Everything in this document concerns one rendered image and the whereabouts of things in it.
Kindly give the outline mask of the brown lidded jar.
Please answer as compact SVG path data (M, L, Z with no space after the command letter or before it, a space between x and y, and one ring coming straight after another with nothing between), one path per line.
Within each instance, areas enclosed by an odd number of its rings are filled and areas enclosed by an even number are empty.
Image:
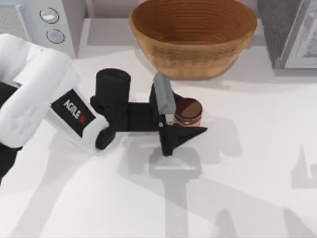
M201 125L203 107L194 98L182 98L176 103L174 122L185 127L199 127Z

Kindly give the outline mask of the brown woven basket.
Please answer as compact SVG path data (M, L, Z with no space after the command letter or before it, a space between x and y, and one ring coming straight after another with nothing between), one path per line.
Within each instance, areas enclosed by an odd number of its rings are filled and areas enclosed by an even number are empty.
M145 0L131 11L129 24L157 71L174 80L205 80L238 58L257 18L238 0Z

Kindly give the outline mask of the pale microwave oven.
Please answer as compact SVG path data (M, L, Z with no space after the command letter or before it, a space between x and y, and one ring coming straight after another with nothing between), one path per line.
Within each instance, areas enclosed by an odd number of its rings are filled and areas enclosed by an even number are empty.
M53 8L59 13L56 24L39 17L41 9ZM10 34L31 43L53 48L75 58L78 53L86 12L85 0L0 0L0 34ZM53 44L46 32L58 29L65 41Z

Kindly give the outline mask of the small round microwave knob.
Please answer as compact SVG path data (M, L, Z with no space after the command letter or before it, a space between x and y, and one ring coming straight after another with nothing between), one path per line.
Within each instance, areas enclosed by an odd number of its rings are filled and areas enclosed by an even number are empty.
M65 34L58 29L53 29L46 32L46 38L53 44L61 44L65 41Z

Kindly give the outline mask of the large round microwave knob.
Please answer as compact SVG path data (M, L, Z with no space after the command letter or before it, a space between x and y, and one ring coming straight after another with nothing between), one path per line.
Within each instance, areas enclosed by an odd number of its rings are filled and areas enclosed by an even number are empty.
M41 9L39 11L40 19L47 24L56 24L59 21L59 13L53 8Z

